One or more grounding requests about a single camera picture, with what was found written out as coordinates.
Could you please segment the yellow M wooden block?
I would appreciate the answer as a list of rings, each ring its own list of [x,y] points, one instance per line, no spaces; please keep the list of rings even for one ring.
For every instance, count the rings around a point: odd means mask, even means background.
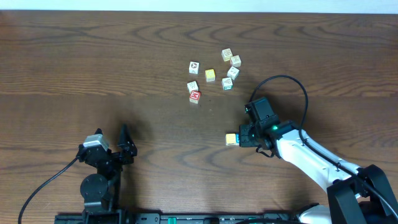
[[[225,143],[227,146],[236,146],[238,145],[237,135],[236,133],[229,133],[225,135]]]

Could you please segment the green sided wooden block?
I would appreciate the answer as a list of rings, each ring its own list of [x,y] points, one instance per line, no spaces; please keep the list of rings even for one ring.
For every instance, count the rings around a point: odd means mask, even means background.
[[[233,81],[231,77],[223,78],[221,84],[224,90],[230,90],[233,88]]]

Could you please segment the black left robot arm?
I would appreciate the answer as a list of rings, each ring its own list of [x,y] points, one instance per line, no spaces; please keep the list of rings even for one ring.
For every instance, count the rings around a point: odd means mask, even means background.
[[[125,124],[121,127],[117,146],[120,151],[113,152],[100,128],[79,145],[76,158],[96,169],[96,173],[87,176],[80,185],[84,223],[135,222],[131,212],[119,208],[123,167],[132,164],[137,156],[137,147]]]

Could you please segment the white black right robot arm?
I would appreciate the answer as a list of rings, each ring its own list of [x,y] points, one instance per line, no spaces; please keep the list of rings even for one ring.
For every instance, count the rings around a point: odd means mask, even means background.
[[[378,166],[361,167],[336,156],[293,121],[281,122],[266,98],[249,102],[245,112],[251,122],[239,127],[240,147],[293,164],[327,194],[328,206],[309,205],[285,221],[397,223],[397,200]]]

